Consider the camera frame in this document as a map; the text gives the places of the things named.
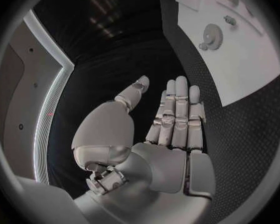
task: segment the black perforated panel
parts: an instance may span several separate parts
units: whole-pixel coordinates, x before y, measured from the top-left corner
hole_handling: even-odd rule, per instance
[[[177,26],[175,0],[161,0],[163,31],[191,85],[205,103],[205,135],[217,190],[207,224],[239,207],[266,174],[280,140],[280,76],[231,105],[222,107],[214,81],[198,51]]]

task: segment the perforated surface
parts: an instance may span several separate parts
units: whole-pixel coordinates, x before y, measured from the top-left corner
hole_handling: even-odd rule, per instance
[[[163,30],[191,85],[205,103],[205,135],[216,175],[216,196],[207,224],[239,207],[266,174],[280,140],[280,76],[229,106],[222,107],[212,77],[191,41],[177,26],[177,3],[161,0]]]

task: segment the white light strip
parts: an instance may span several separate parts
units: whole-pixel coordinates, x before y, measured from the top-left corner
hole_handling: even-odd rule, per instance
[[[62,69],[57,74],[42,104],[37,120],[33,144],[34,177],[37,182],[49,184],[46,155],[53,116],[48,116],[48,114],[55,112],[61,93],[74,69],[74,64],[50,37],[48,32],[36,18],[33,11],[30,10],[28,12],[24,17],[24,21],[40,44],[62,66]]]

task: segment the gear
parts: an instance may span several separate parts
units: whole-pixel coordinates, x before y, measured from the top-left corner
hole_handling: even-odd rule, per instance
[[[203,40],[208,49],[218,49],[223,42],[223,32],[221,28],[215,24],[208,24],[203,32]]]

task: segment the led light strip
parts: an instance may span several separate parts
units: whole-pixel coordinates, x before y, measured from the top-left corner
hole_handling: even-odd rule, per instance
[[[37,120],[33,144],[34,177],[37,182],[49,184],[47,172],[47,146],[53,120],[53,115],[51,114],[55,113],[61,93],[69,76],[74,70],[74,64],[50,37],[32,10],[30,10],[24,17],[24,21],[40,44],[62,66],[62,69],[56,76],[42,104]]]

